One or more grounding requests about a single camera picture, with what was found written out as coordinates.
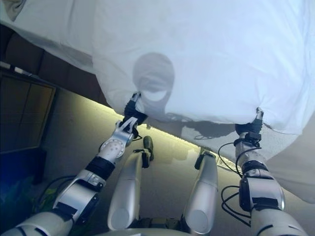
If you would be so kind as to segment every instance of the white cloth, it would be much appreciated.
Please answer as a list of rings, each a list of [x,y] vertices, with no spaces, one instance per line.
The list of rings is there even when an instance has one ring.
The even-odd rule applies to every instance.
[[[0,4],[1,24],[56,57],[94,73],[95,0],[27,0],[14,22],[9,19],[2,1]]]
[[[247,123],[300,134],[310,99],[309,1],[100,0],[93,62],[119,113],[134,91],[163,121]]]

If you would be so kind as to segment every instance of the cabinet door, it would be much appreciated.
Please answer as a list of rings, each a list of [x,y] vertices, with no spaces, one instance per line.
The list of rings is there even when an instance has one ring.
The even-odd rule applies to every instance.
[[[1,153],[38,147],[55,89],[1,73]]]

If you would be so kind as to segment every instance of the floor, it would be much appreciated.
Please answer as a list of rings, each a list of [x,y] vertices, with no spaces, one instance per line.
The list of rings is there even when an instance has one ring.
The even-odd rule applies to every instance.
[[[56,177],[74,175],[97,154],[99,145],[114,130],[122,116],[111,109],[65,90],[59,90],[43,141],[47,151],[45,182]],[[142,217],[180,218],[198,171],[194,169],[200,148],[156,129],[138,127],[141,136],[150,135],[154,141],[155,159],[142,170],[140,215]],[[134,149],[142,148],[142,141],[127,147],[124,159],[117,165],[101,193],[101,201],[90,219],[86,235],[107,231],[107,213],[115,183],[124,160]],[[219,192],[227,185],[238,185],[232,172],[218,168]],[[311,235],[315,232],[315,205],[307,204],[285,191],[286,211],[299,220]],[[231,206],[239,209],[238,199]],[[212,235],[249,236],[250,228],[221,209],[218,196],[217,213]]]

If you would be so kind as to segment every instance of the wire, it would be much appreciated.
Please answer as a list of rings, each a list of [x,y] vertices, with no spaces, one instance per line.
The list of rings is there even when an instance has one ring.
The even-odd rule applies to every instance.
[[[237,174],[242,178],[243,176],[241,175],[240,171],[238,170],[238,161],[239,159],[241,158],[242,155],[244,155],[246,152],[250,152],[250,151],[254,151],[254,150],[258,150],[258,149],[261,149],[261,147],[255,147],[255,148],[251,148],[251,149],[248,149],[244,152],[242,152],[241,154],[239,154],[236,158],[236,161],[235,161],[235,168],[236,168],[236,172]]]
[[[38,200],[37,200],[37,203],[36,203],[36,205],[35,205],[35,213],[38,212],[38,208],[39,208],[40,204],[41,204],[42,201],[43,201],[43,197],[44,197],[44,195],[45,195],[47,189],[48,189],[53,183],[55,183],[55,182],[57,182],[57,181],[59,181],[59,180],[61,180],[61,179],[64,179],[64,178],[74,178],[74,177],[75,177],[75,176],[62,176],[62,177],[59,177],[59,178],[56,178],[56,179],[50,181],[49,184],[46,186],[46,188],[43,190],[43,192],[40,194],[40,196],[39,196],[39,198],[38,198]]]
[[[222,209],[223,209],[225,212],[227,212],[229,215],[233,216],[235,219],[239,220],[239,221],[242,222],[243,224],[245,224],[245,225],[247,225],[247,226],[250,227],[250,226],[251,226],[250,223],[246,222],[245,220],[243,220],[242,218],[238,217],[237,215],[242,216],[242,217],[245,217],[245,218],[249,218],[249,219],[250,219],[251,217],[250,217],[249,215],[245,215],[245,214],[242,214],[242,213],[239,213],[239,212],[233,210],[233,209],[227,204],[227,202],[228,202],[229,200],[231,200],[232,198],[234,198],[235,196],[237,196],[239,193],[238,193],[238,192],[237,192],[237,193],[234,193],[234,194],[232,194],[231,196],[229,196],[228,198],[224,199],[223,193],[224,193],[224,191],[225,191],[226,189],[228,189],[228,188],[239,188],[239,186],[230,185],[230,186],[227,186],[227,187],[225,187],[225,188],[222,189],[222,191],[221,191],[221,199],[222,199],[221,207],[222,207]]]
[[[57,189],[56,189],[56,192],[55,192],[55,195],[56,195],[56,198],[58,196],[58,194],[61,192],[62,188],[63,188],[63,185],[69,181],[72,181],[74,180],[74,178],[69,178],[69,179],[66,179],[65,181],[63,181],[61,184],[58,185]]]
[[[222,158],[221,155],[220,155],[220,150],[221,150],[221,148],[224,147],[224,146],[226,146],[226,145],[229,145],[229,144],[234,144],[234,143],[223,144],[223,145],[219,148],[219,150],[218,150],[218,155],[219,155],[220,160],[227,166],[227,168],[229,168],[229,169],[230,169],[231,171],[233,171],[234,173],[238,174],[235,170],[233,170],[231,167],[229,167],[229,166],[227,165],[227,163],[223,160],[223,158]]]
[[[134,140],[132,140],[132,141],[134,142],[134,141],[138,141],[138,140],[141,140],[141,139],[142,139],[142,137],[141,137],[140,135],[138,135],[138,137],[139,137],[138,139],[134,139]]]

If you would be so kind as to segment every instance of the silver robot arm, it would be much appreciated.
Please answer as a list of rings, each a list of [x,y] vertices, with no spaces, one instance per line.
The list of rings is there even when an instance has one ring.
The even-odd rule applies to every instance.
[[[98,203],[98,193],[121,160],[125,147],[138,136],[137,125],[146,118],[135,110],[139,96],[133,95],[124,120],[116,123],[115,131],[101,145],[100,152],[57,196],[53,209],[30,217],[3,236],[66,236],[74,224],[86,223]]]
[[[261,140],[263,112],[257,110],[253,123],[236,125],[239,139],[234,142],[236,164],[242,168],[240,207],[251,213],[254,236],[307,236],[300,224],[284,209],[284,193],[268,171],[265,160],[257,151]]]

